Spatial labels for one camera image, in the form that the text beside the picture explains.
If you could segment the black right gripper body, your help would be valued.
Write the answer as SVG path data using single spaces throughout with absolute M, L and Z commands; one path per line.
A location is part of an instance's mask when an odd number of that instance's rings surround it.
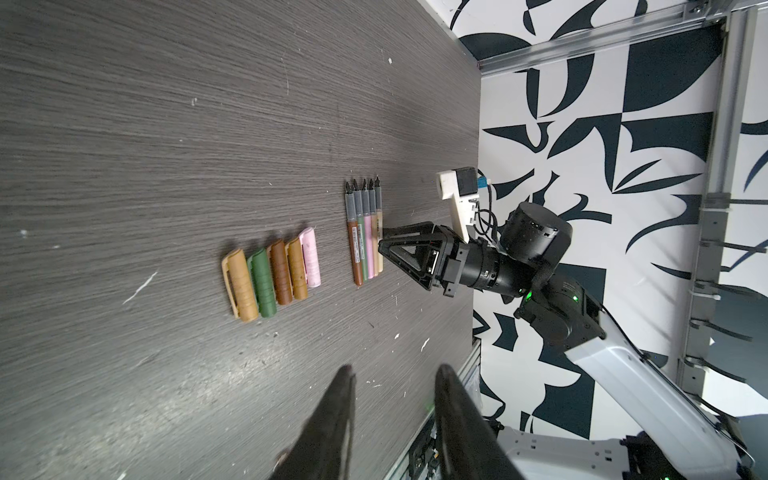
M 453 297 L 459 285 L 499 294 L 503 299 L 524 296 L 532 287 L 536 270 L 499 252 L 485 240 L 463 242 L 453 231 L 442 230 L 443 295 Z

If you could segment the light tan pen cap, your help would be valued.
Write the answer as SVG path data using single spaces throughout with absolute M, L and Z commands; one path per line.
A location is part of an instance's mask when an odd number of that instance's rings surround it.
M 259 309 L 243 250 L 235 249 L 227 254 L 221 261 L 221 269 L 234 316 L 243 322 L 256 320 Z

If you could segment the pink pen cap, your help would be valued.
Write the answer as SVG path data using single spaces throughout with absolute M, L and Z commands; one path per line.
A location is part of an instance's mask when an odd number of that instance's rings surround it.
M 298 238 L 302 247 L 307 285 L 309 288 L 317 288 L 321 285 L 321 274 L 314 228 L 305 228 Z

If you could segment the brown pen cap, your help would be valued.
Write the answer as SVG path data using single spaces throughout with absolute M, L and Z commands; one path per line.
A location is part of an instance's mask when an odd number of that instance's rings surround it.
M 277 303 L 281 306 L 287 306 L 293 301 L 293 290 L 285 242 L 277 240 L 272 243 L 268 247 L 267 253 Z

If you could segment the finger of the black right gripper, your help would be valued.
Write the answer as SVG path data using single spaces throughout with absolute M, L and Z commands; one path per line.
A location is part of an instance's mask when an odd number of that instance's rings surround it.
M 412 242 L 450 242 L 453 233 L 445 226 L 433 222 L 419 222 L 415 224 L 387 227 L 384 229 L 383 240 L 385 242 L 404 241 Z
M 425 290 L 443 284 L 447 240 L 444 236 L 383 239 L 379 252 Z

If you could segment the brown capped pink marker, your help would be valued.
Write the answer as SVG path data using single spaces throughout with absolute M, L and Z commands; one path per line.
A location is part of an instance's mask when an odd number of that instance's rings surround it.
M 370 208 L 370 196 L 369 196 L 368 182 L 366 179 L 362 180 L 361 188 L 361 200 L 363 209 L 363 227 L 365 236 L 365 249 L 367 258 L 367 277 L 373 279 L 375 276 L 375 263 L 373 252 L 373 237 L 371 227 L 371 208 Z

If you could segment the dark brown marker pen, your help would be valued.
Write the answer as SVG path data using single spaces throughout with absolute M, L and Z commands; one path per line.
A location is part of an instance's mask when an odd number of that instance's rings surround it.
M 360 287 L 364 283 L 360 247 L 358 239 L 358 223 L 355 209 L 353 190 L 348 181 L 345 182 L 345 211 L 346 225 L 349 236 L 350 259 L 352 262 L 353 281 Z

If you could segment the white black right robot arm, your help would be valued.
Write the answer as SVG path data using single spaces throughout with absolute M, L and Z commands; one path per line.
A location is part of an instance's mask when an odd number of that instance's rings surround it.
M 571 238 L 565 220 L 522 202 L 497 245 L 422 222 L 385 230 L 378 250 L 425 289 L 440 285 L 453 296 L 465 285 L 506 303 L 519 299 L 516 317 L 600 384 L 685 478 L 745 473 L 745 448 L 637 349 L 576 280 L 556 273 Z

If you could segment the green capped tan marker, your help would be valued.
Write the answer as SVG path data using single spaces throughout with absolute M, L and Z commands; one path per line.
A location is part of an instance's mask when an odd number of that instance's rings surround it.
M 372 253 L 371 253 L 371 259 L 373 260 L 373 275 L 378 276 L 379 275 L 379 266 L 380 261 L 378 258 L 378 226 L 377 226 L 377 216 L 376 216 L 376 210 L 377 210 L 377 204 L 376 204 L 376 192 L 375 192 L 375 185 L 374 180 L 372 178 L 368 179 L 368 193 L 369 193 L 369 218 L 370 218 L 370 238 L 372 241 Z

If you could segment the tan marker pen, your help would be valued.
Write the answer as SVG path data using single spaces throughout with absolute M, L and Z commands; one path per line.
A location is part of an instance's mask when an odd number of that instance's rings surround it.
M 381 190 L 381 181 L 376 176 L 374 182 L 374 194 L 375 194 L 375 226 L 376 226 L 376 246 L 375 246 L 375 256 L 376 256 L 376 269 L 377 269 L 377 275 L 381 274 L 383 271 L 383 262 L 384 258 L 383 255 L 379 252 L 379 244 L 382 240 L 383 235 L 383 200 L 382 200 L 382 190 Z

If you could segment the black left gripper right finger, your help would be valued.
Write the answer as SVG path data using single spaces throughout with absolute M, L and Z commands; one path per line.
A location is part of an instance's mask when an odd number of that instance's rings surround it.
M 438 368 L 434 387 L 440 471 L 444 479 L 521 479 L 454 369 Z

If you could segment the green marker pen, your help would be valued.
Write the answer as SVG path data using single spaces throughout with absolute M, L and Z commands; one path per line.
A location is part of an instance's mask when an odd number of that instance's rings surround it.
M 360 248 L 362 272 L 363 272 L 362 277 L 363 277 L 363 281 L 366 281 L 368 279 L 368 265 L 367 265 L 368 255 L 366 253 L 366 248 L 365 248 L 363 202 L 362 202 L 361 190 L 360 190 L 360 187 L 358 186 L 356 179 L 352 179 L 352 189 L 353 189 L 353 198 L 355 202 L 356 218 L 357 218 L 357 224 L 358 224 L 359 248 Z

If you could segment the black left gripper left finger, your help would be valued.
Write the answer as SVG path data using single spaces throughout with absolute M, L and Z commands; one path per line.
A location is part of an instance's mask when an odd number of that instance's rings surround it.
M 340 367 L 290 452 L 270 479 L 348 479 L 354 439 L 356 376 Z

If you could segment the green pen cap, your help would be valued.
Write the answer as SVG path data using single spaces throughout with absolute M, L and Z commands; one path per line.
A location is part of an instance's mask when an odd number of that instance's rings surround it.
M 259 313 L 264 318 L 277 314 L 277 301 L 268 254 L 264 248 L 255 251 L 248 259 L 247 266 L 251 274 Z

